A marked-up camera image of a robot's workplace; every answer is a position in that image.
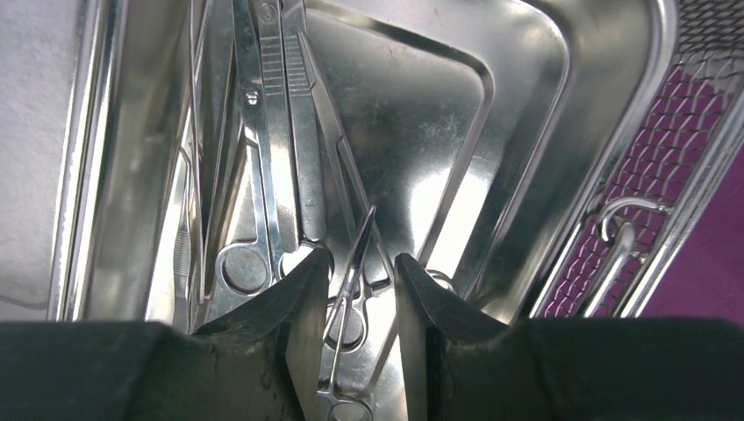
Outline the purple cloth wrap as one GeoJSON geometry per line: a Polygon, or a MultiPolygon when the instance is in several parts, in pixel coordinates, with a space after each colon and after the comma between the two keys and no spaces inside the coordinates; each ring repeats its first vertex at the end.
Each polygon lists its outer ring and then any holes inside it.
{"type": "Polygon", "coordinates": [[[740,318],[742,167],[742,62],[674,65],[530,315],[740,318]]]}

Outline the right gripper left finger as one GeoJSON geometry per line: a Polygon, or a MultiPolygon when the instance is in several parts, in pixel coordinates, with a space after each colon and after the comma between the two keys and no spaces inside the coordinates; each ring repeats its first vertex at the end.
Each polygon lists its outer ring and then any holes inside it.
{"type": "Polygon", "coordinates": [[[4,322],[4,420],[309,420],[330,255],[311,252],[187,335],[154,322],[4,322]]]}

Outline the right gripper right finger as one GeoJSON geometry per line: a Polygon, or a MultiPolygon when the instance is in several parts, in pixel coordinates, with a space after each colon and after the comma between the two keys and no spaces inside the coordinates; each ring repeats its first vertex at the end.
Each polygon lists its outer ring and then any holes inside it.
{"type": "Polygon", "coordinates": [[[743,330],[715,318],[506,325],[395,259],[411,420],[740,420],[743,330]]]}

